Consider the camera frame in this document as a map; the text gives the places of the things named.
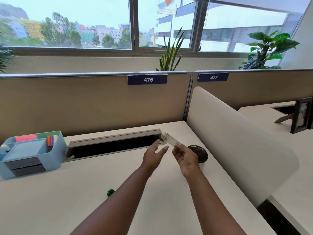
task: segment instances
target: left hand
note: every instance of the left hand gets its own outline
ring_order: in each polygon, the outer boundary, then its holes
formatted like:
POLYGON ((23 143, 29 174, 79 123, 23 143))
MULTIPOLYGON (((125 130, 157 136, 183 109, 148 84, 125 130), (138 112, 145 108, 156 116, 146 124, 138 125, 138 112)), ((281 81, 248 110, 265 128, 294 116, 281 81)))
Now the left hand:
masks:
POLYGON ((143 161, 141 166, 145 169, 149 170, 149 172, 152 174, 154 170, 158 167, 160 164, 163 155, 167 152, 168 146, 165 146, 162 148, 158 153, 156 153, 156 150, 159 148, 157 145, 159 144, 160 140, 158 139, 155 141, 143 154, 143 161))

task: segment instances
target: blue sign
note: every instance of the blue sign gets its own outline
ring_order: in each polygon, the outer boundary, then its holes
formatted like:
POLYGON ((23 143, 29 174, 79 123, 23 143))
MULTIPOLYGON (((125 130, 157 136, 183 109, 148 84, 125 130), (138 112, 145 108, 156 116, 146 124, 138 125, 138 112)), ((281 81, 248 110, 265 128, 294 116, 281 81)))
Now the blue sign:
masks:
POLYGON ((166 84, 167 74, 159 75, 128 75, 128 85, 166 84))
POLYGON ((198 82, 227 81, 228 73, 199 73, 198 82))

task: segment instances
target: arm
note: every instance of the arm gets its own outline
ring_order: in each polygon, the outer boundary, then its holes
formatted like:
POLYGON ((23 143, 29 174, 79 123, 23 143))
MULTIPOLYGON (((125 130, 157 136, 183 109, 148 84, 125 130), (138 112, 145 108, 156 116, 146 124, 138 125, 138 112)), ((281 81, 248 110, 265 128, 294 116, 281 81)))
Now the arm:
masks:
POLYGON ((93 211, 71 235, 126 235, 134 218, 148 178, 158 167, 168 146, 159 153, 159 140, 145 152, 142 165, 95 211, 93 211))
POLYGON ((200 170, 197 155, 181 143, 172 153, 188 182, 203 235, 246 235, 200 170))

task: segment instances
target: forearm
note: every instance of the forearm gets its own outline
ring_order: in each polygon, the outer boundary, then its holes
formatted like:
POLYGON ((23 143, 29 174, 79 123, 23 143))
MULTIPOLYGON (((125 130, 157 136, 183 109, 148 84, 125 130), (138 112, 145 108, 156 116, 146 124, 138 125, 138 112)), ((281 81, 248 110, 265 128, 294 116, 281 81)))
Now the forearm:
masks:
POLYGON ((186 177, 203 235, 245 235, 200 170, 186 177))
POLYGON ((139 167, 71 234, 126 235, 151 172, 139 167))

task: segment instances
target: white desk divider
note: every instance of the white desk divider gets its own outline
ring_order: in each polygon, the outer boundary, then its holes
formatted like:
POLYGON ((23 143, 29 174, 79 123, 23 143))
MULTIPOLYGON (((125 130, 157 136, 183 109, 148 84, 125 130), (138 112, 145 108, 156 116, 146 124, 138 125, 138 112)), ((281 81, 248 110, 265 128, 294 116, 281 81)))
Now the white desk divider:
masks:
POLYGON ((299 168, 291 149, 201 87, 187 124, 255 207, 299 168))

